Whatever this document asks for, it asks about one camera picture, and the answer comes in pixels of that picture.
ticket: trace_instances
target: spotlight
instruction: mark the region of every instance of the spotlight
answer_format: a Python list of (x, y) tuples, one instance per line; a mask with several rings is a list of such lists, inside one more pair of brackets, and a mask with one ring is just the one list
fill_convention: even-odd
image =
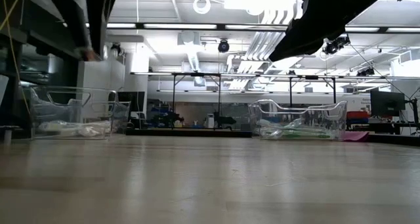
[(375, 74), (375, 70), (373, 67), (369, 67), (366, 70), (361, 70), (357, 72), (357, 76), (373, 76)]
[(229, 51), (228, 40), (222, 39), (219, 43), (218, 50), (220, 53), (227, 53)]
[(348, 36), (338, 37), (334, 41), (328, 41), (327, 45), (322, 49), (322, 52), (326, 55), (332, 55), (343, 49), (344, 46), (348, 44), (350, 44), (350, 38)]
[(115, 57), (121, 56), (124, 53), (120, 43), (112, 43), (111, 51), (114, 52)]
[(36, 48), (35, 52), (42, 56), (48, 56), (48, 54), (50, 54), (50, 52), (40, 49), (39, 47)]

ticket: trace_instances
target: camera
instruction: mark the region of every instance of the camera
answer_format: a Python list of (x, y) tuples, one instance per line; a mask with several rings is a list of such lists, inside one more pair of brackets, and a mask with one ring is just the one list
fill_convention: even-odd
[(326, 55), (334, 55), (335, 53), (343, 49), (344, 46), (349, 45), (349, 44), (350, 44), (350, 38), (348, 36), (338, 37), (334, 41), (328, 41), (327, 45), (325, 46), (325, 48), (322, 49), (322, 51)]
[(219, 43), (218, 50), (220, 53), (227, 53), (229, 51), (229, 43), (228, 40), (221, 40)]

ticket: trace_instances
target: red object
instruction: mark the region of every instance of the red object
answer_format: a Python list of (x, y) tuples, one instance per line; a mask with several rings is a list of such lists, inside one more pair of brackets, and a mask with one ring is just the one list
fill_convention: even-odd
[(343, 137), (344, 142), (365, 142), (368, 139), (369, 132), (346, 131)]
[(368, 112), (347, 112), (347, 119), (367, 119)]

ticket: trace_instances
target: white object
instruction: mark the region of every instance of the white object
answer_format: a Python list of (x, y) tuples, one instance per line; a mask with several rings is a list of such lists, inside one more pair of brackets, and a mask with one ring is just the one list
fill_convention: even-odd
[(207, 128), (213, 129), (215, 127), (215, 115), (208, 114), (207, 115)]
[(211, 4), (210, 4), (210, 0), (204, 0), (205, 1), (205, 5), (204, 7), (198, 7), (198, 2), (201, 0), (194, 0), (194, 3), (192, 4), (193, 9), (198, 13), (198, 14), (207, 14), (210, 11), (211, 8)]
[(3, 97), (5, 96), (7, 82), (9, 82), (9, 77), (0, 76), (0, 105), (3, 100)]
[(12, 143), (12, 131), (6, 130), (5, 131), (5, 140), (3, 141), (5, 146), (10, 146)]

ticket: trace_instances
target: ceiling light fixture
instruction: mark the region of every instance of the ceiling light fixture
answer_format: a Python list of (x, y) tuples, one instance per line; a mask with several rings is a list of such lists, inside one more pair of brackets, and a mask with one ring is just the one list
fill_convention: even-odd
[(394, 33), (394, 32), (413, 33), (413, 32), (420, 32), (420, 28), (389, 28), (387, 32), (388, 33)]
[[(204, 7), (198, 7), (199, 1), (205, 1)], [(194, 0), (194, 3), (192, 3), (192, 8), (198, 14), (207, 14), (211, 8), (210, 0)]]
[(144, 24), (146, 29), (215, 30), (216, 24)]
[(259, 31), (277, 31), (285, 32), (287, 26), (284, 25), (244, 25), (244, 24), (227, 24), (225, 27), (227, 30), (259, 30)]
[[(173, 90), (156, 90), (159, 93), (173, 93)], [(219, 93), (218, 91), (206, 91), (206, 90), (175, 90), (176, 93)], [(281, 92), (281, 91), (221, 91), (220, 93), (226, 94), (276, 94), (276, 95), (288, 95), (290, 92)], [(292, 94), (297, 95), (328, 95), (332, 93), (323, 93), (323, 92), (316, 92), (316, 93), (304, 93), (304, 92), (292, 92)], [(368, 95), (368, 93), (359, 93), (360, 95)], [(353, 95), (353, 93), (336, 93), (336, 95)]]
[(133, 72), (132, 74), (138, 76), (172, 76), (172, 73), (163, 72)]
[(109, 23), (106, 25), (107, 28), (122, 28), (122, 29), (135, 29), (136, 24), (130, 23)]
[(256, 77), (255, 74), (221, 74), (221, 76), (232, 76), (232, 77)]
[(346, 32), (378, 32), (376, 27), (346, 27)]

